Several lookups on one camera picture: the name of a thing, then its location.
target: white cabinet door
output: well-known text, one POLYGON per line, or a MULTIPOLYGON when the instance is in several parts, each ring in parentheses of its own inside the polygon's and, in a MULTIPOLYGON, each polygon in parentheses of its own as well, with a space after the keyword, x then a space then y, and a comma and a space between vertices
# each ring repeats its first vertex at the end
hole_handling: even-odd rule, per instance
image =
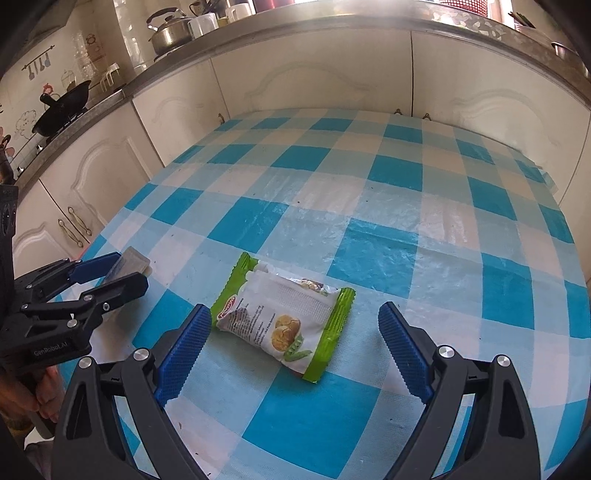
POLYGON ((163 165, 130 103, 103 118, 41 175, 89 241, 163 165))
POLYGON ((320 30, 258 42, 212 59, 230 117, 282 108, 411 114, 410 32, 320 30))
POLYGON ((228 119, 211 60, 178 72, 134 97, 134 105, 165 165, 228 119))
POLYGON ((36 182, 17 209, 17 232, 12 240, 15 276, 62 258, 78 259, 86 247, 88 242, 36 182))
POLYGON ((560 202, 579 252, 585 280, 591 280, 591 138, 587 139, 573 181, 560 202))
POLYGON ((544 168, 560 201, 581 155, 589 111, 558 84, 482 47, 413 32, 414 115, 520 150, 544 168))

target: human hand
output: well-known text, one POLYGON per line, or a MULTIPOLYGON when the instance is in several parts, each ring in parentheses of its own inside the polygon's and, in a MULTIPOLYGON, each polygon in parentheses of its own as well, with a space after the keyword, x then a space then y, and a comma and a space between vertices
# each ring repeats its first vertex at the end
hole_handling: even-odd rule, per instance
POLYGON ((0 410, 11 419, 23 419, 37 411, 44 419, 57 422, 63 399, 63 380, 57 367, 45 370, 35 395, 14 377, 0 373, 0 410))
POLYGON ((57 367, 48 367, 37 384, 35 396, 39 403, 39 415, 57 423, 61 404, 64 401, 64 381, 57 367))

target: table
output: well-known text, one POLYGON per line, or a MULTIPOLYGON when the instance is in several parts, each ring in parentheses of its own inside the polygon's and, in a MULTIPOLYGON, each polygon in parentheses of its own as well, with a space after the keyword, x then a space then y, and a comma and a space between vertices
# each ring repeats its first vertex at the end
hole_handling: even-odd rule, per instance
MULTIPOLYGON (((378 332, 388 300, 465 358, 511 357, 544 477, 576 441, 591 377, 587 290, 542 172, 512 148, 388 113, 252 113, 144 186, 85 258, 128 246, 151 259, 150 287, 95 332, 98 361, 151 347, 194 304, 211 306, 242 251, 357 291, 317 385, 212 332, 167 404, 211 478, 384 477, 423 410, 378 332)), ((74 365, 62 366, 67 378, 74 365)), ((436 473, 453 463, 470 401, 436 473)), ((138 466, 153 473, 125 402, 118 407, 138 466)))

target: frying pan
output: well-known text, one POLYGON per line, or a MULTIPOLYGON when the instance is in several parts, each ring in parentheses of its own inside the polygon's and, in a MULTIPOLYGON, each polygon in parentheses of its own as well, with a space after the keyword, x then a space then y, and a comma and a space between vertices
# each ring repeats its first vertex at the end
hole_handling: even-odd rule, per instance
POLYGON ((57 100, 43 93, 39 100, 49 106, 33 127, 33 133, 52 137, 67 121, 78 115, 88 101, 90 80, 82 82, 57 100))

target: white cup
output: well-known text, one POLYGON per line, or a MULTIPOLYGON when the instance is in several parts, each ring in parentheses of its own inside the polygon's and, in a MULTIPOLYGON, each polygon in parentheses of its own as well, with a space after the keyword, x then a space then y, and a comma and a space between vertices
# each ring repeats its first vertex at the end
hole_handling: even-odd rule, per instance
POLYGON ((206 33, 214 31, 215 29, 219 28, 216 14, 205 14, 201 15, 200 17, 193 18, 189 22, 189 28, 191 29, 193 38, 199 38, 206 33))
POLYGON ((226 16, 230 23, 237 22, 254 14, 249 4, 236 4, 230 8, 226 8, 226 16))

